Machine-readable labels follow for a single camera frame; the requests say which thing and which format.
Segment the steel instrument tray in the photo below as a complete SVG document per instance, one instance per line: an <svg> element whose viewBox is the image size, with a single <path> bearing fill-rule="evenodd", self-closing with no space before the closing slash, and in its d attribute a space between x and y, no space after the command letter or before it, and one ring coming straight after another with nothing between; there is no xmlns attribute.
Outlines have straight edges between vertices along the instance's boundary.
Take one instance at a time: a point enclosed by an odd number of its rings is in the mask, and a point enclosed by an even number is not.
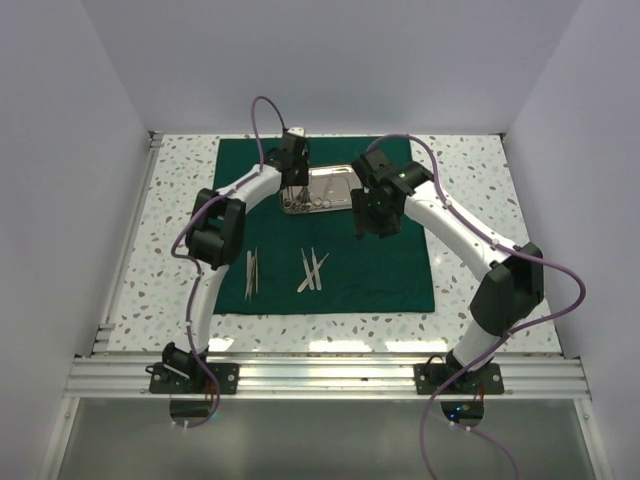
<svg viewBox="0 0 640 480"><path fill-rule="evenodd" d="M287 187L280 192L280 206L288 215L350 210L351 191L361 187L350 165L313 167L309 170L307 186Z"/></svg>

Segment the dark green surgical cloth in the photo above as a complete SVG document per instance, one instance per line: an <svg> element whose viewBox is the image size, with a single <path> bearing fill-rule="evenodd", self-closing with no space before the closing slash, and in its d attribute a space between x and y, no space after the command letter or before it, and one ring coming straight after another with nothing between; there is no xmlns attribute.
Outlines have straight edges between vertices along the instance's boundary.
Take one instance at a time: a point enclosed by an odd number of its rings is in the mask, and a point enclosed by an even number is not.
<svg viewBox="0 0 640 480"><path fill-rule="evenodd" d="M244 249L258 248L258 293L244 298L246 258L230 267L217 314L431 313L433 280L424 229L403 219L399 234L355 236L350 211L288 215L271 196L246 216ZM301 249L318 260L321 291L296 289L305 279Z"/></svg>

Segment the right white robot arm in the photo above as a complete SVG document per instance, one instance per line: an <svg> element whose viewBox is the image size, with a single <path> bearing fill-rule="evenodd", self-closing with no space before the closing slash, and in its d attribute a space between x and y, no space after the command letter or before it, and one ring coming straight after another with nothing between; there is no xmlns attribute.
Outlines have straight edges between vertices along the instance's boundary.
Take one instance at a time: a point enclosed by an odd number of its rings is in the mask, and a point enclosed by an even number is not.
<svg viewBox="0 0 640 480"><path fill-rule="evenodd" d="M444 365L429 372L454 391L470 391L491 361L486 352L542 303L542 266L532 260L542 257L541 250L531 242L518 246L470 216L437 185L436 175L417 162L397 166L375 149L351 167L362 184L351 191L358 238L395 235L406 217L433 233L479 281L470 303L470 325Z"/></svg>

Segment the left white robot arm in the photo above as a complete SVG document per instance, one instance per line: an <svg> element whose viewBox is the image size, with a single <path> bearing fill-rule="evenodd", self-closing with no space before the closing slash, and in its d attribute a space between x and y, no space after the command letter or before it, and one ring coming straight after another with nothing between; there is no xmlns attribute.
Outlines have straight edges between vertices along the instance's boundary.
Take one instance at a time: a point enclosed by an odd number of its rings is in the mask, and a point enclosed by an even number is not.
<svg viewBox="0 0 640 480"><path fill-rule="evenodd" d="M309 184L310 144L302 128L284 130L277 147L259 153L260 161L239 179L198 192L191 218L171 247L174 258L196 268L182 333L162 353L163 367L185 392L214 381L205 363L209 327L222 281L242 251L247 214L288 187Z"/></svg>

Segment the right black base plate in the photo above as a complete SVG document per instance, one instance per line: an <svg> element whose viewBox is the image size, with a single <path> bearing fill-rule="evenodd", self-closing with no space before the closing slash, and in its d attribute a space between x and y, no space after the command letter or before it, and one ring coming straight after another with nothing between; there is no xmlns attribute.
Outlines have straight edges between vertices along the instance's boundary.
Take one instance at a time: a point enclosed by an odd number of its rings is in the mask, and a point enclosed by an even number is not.
<svg viewBox="0 0 640 480"><path fill-rule="evenodd" d="M413 365L418 395L501 395L505 393L500 367L490 361L477 370L465 371L452 355L432 355Z"/></svg>

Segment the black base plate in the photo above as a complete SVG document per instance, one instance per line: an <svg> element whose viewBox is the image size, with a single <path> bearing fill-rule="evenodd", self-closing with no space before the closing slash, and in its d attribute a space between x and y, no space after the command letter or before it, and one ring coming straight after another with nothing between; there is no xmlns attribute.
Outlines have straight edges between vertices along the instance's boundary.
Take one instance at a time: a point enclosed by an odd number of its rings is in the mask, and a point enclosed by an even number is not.
<svg viewBox="0 0 640 480"><path fill-rule="evenodd" d="M148 365L145 372L151 376L149 392L152 394L211 394L234 395L240 378L240 366L236 363L208 363L209 371L216 377L219 387L202 371L196 369L189 377L174 372L158 362Z"/></svg>
<svg viewBox="0 0 640 480"><path fill-rule="evenodd" d="M490 361L477 370L465 371L452 355L432 355L413 365L418 395L501 395L505 393L500 367Z"/></svg>

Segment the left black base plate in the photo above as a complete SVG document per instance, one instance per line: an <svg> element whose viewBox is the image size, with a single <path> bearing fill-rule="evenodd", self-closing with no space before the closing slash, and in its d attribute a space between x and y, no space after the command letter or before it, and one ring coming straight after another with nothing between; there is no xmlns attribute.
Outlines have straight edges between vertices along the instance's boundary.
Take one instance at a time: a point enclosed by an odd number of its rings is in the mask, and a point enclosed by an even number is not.
<svg viewBox="0 0 640 480"><path fill-rule="evenodd" d="M216 377L219 387L202 371L196 369L189 377L174 372L158 362L148 365L145 372L151 376L149 392L152 394L211 394L234 395L240 378L240 366L236 363L208 363L209 371Z"/></svg>

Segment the aluminium left side rail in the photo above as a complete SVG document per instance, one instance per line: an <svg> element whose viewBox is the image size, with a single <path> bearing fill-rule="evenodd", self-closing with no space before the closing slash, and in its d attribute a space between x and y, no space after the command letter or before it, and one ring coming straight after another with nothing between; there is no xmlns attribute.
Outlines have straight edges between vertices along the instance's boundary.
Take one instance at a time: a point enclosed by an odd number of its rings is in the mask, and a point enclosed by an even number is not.
<svg viewBox="0 0 640 480"><path fill-rule="evenodd" d="M109 354L107 346L110 334L114 329L112 317L119 301L122 283L124 282L129 258L137 235L138 222L144 210L148 185L155 168L163 137L164 133L162 131L149 131L149 142L143 162L142 176L134 190L135 195L133 197L131 213L126 223L123 242L119 250L112 280L107 289L107 295L99 316L99 322L89 356Z"/></svg>

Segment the aluminium rail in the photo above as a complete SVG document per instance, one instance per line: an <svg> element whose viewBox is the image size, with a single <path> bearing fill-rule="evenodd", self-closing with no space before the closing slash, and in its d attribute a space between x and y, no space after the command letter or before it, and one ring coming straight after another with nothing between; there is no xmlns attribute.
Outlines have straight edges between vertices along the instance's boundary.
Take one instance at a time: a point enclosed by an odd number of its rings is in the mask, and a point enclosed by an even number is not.
<svg viewBox="0 0 640 480"><path fill-rule="evenodd" d="M426 359L399 355L216 355L230 364L232 400L409 400L418 397ZM150 396L150 355L98 355L74 361L63 394L67 398ZM559 356L501 354L471 390L499 400L582 400L590 396L582 364Z"/></svg>
<svg viewBox="0 0 640 480"><path fill-rule="evenodd" d="M99 316L99 322L89 356L109 354L107 346L110 334L114 329L112 317L119 301L122 283L124 282L129 258L137 235L138 222L144 210L148 185L155 168L163 137L164 133L162 131L149 131L149 142L143 162L142 176L134 190L135 195L133 197L131 213L126 223L123 242L119 250L112 280L107 289L107 295Z"/></svg>

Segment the aluminium front rail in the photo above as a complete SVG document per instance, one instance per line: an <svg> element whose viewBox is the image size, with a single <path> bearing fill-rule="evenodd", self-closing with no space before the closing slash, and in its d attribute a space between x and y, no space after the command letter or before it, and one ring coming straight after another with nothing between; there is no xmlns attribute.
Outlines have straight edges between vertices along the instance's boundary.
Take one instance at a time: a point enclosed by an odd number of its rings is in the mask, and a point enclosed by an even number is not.
<svg viewBox="0 0 640 480"><path fill-rule="evenodd" d="M230 364L232 400L409 400L418 397L426 359L399 355L216 355ZM150 355L98 355L74 361L63 394L67 398L150 396ZM559 356L501 354L471 390L499 400L582 400L590 396L582 364Z"/></svg>

